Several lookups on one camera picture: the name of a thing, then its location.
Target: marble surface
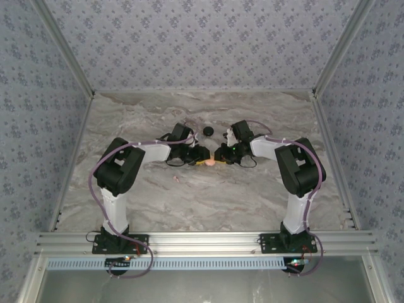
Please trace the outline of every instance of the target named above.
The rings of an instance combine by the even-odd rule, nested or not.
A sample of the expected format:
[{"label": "marble surface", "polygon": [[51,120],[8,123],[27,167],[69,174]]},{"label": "marble surface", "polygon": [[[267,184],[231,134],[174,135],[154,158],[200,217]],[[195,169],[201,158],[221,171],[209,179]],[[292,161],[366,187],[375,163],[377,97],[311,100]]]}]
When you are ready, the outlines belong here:
[{"label": "marble surface", "polygon": [[[342,229],[343,205],[308,94],[182,92],[95,96],[57,231],[99,230],[103,217],[90,196],[87,178],[115,137],[150,140],[171,131],[177,122],[187,122],[194,129],[212,126],[215,134],[199,140],[213,153],[224,141],[226,129],[243,119],[267,124],[275,138],[310,139],[328,173],[313,202],[310,226]],[[263,131],[255,125],[251,129]],[[258,166],[253,169],[220,163],[179,168],[158,162],[143,165],[128,192],[131,230],[278,230],[288,194],[277,163],[256,160]],[[242,164],[252,163],[245,159]]]}]

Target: floral wallpaper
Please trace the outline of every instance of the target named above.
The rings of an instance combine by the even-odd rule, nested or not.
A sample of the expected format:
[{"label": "floral wallpaper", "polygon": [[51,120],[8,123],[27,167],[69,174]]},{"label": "floral wallpaper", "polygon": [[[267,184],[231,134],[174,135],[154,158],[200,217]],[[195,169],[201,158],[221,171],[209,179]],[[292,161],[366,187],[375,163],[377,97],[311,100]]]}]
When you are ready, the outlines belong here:
[{"label": "floral wallpaper", "polygon": [[376,0],[321,101],[362,228],[404,302],[404,2]]},{"label": "floral wallpaper", "polygon": [[95,90],[312,88],[358,0],[46,0]]},{"label": "floral wallpaper", "polygon": [[29,0],[0,1],[0,302],[47,230],[87,105]]}]

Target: pink cable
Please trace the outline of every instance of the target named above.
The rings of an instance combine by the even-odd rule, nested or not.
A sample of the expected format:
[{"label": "pink cable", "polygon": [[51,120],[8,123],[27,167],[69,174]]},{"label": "pink cable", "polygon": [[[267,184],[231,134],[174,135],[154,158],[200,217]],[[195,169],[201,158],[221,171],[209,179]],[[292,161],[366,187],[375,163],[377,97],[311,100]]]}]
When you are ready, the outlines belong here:
[{"label": "pink cable", "polygon": [[[266,126],[265,124],[261,123],[261,122],[258,122],[258,121],[255,121],[255,120],[246,120],[246,121],[259,124],[262,127],[264,127],[267,131],[269,131],[270,134],[272,134],[271,129],[268,126]],[[311,273],[314,273],[319,268],[319,266],[320,266],[320,264],[321,264],[321,262],[323,260],[323,257],[324,257],[323,243],[321,243],[320,238],[316,234],[313,234],[309,230],[309,228],[307,227],[307,216],[309,214],[309,209],[310,209],[310,204],[311,204],[310,199],[314,196],[314,194],[316,192],[318,192],[318,190],[321,187],[321,183],[323,182],[323,172],[321,171],[321,165],[320,165],[320,162],[317,159],[317,157],[313,154],[313,152],[310,149],[308,149],[306,146],[304,146],[302,143],[292,141],[292,140],[286,140],[286,139],[283,139],[283,140],[273,139],[273,138],[269,138],[267,135],[265,135],[265,139],[270,141],[270,142],[293,144],[293,145],[296,145],[296,146],[300,147],[301,149],[303,149],[313,159],[314,163],[316,164],[317,170],[318,170],[318,183],[317,183],[317,186],[311,191],[311,193],[307,197],[307,204],[306,204],[306,208],[304,209],[304,214],[303,214],[303,226],[304,226],[305,231],[309,235],[311,235],[312,237],[314,237],[317,240],[317,242],[318,242],[318,244],[320,246],[320,260],[317,262],[315,267],[313,267],[311,270],[309,270],[309,271],[307,271],[305,273],[297,273],[296,274],[296,275],[299,275],[299,276],[307,276],[307,275],[310,275]],[[290,267],[290,266],[287,266],[287,267],[294,270],[294,271],[297,271],[293,267]]]},{"label": "pink cable", "polygon": [[104,215],[104,218],[105,218],[106,221],[108,222],[108,226],[110,227],[110,229],[111,229],[118,237],[121,237],[121,238],[123,238],[123,239],[125,239],[125,240],[131,241],[131,242],[133,242],[133,243],[139,244],[139,245],[143,246],[144,248],[146,248],[146,249],[149,251],[149,253],[150,253],[150,264],[148,265],[148,267],[147,267],[144,271],[142,271],[141,273],[139,273],[139,274],[137,274],[137,275],[131,275],[131,276],[115,276],[115,275],[113,275],[113,274],[111,273],[111,268],[112,268],[113,265],[114,265],[114,263],[112,263],[111,266],[109,266],[109,269],[108,269],[108,272],[109,272],[109,274],[111,275],[112,278],[132,279],[132,278],[139,278],[139,277],[141,277],[141,276],[144,276],[145,274],[147,274],[147,273],[151,270],[151,268],[152,268],[152,266],[153,266],[154,255],[153,255],[153,251],[150,249],[150,247],[149,247],[148,245],[146,245],[145,243],[143,243],[143,242],[141,242],[141,241],[139,241],[139,240],[136,240],[136,239],[127,237],[127,236],[125,236],[125,235],[122,235],[122,234],[121,234],[120,232],[118,232],[118,231],[114,228],[114,226],[111,224],[111,222],[110,222],[110,220],[109,220],[109,217],[108,217],[108,214],[107,214],[107,210],[104,208],[103,204],[102,204],[102,203],[100,202],[100,200],[97,198],[97,196],[95,195],[94,189],[93,189],[92,177],[93,177],[94,172],[95,172],[95,171],[101,166],[101,164],[103,164],[109,157],[113,156],[115,153],[117,153],[117,152],[119,152],[119,151],[121,151],[121,150],[123,150],[123,149],[125,149],[125,148],[127,148],[127,147],[130,147],[130,146],[139,146],[139,145],[154,145],[154,144],[167,144],[167,145],[171,145],[171,144],[181,144],[181,143],[185,143],[185,142],[189,141],[189,139],[191,139],[191,138],[195,138],[195,136],[196,136],[197,134],[198,134],[198,133],[194,133],[192,136],[190,136],[190,137],[188,137],[188,138],[186,138],[186,139],[184,139],[184,140],[181,140],[181,141],[173,141],[173,142],[171,142],[171,141],[159,141],[159,140],[155,140],[155,141],[130,142],[130,143],[127,143],[127,144],[125,144],[125,145],[122,145],[122,146],[116,148],[115,150],[112,150],[110,153],[108,153],[108,155],[106,155],[106,156],[103,157],[100,161],[98,161],[98,163],[97,163],[97,164],[94,166],[94,168],[91,170],[90,175],[88,176],[88,188],[90,189],[90,194],[93,196],[95,202],[97,202],[98,206],[101,208],[102,214]]}]

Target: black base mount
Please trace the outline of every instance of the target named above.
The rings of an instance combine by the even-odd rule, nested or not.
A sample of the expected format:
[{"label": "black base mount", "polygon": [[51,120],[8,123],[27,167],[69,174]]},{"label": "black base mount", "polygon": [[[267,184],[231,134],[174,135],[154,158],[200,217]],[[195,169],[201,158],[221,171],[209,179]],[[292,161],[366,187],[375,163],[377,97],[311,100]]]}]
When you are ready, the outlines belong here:
[{"label": "black base mount", "polygon": [[[122,233],[129,238],[149,244],[149,235],[130,234],[129,226]],[[93,254],[147,254],[147,249],[142,245],[136,245],[131,241],[112,235],[101,227],[101,234],[96,235],[93,243]]]},{"label": "black base mount", "polygon": [[280,232],[276,234],[260,234],[259,245],[263,254],[280,253],[307,253],[306,247],[312,253],[316,253],[316,239],[306,231],[292,235],[283,222],[280,224]]}]

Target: pink object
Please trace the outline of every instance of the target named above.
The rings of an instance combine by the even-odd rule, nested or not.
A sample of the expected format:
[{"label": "pink object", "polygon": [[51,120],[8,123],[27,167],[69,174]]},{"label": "pink object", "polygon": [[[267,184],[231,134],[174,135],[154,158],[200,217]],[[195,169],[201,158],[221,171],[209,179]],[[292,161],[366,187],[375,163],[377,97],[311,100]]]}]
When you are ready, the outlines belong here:
[{"label": "pink object", "polygon": [[205,160],[205,164],[206,164],[207,166],[214,166],[215,163],[216,163],[216,161],[215,161],[214,158],[210,158],[210,159],[208,159],[208,160]]}]

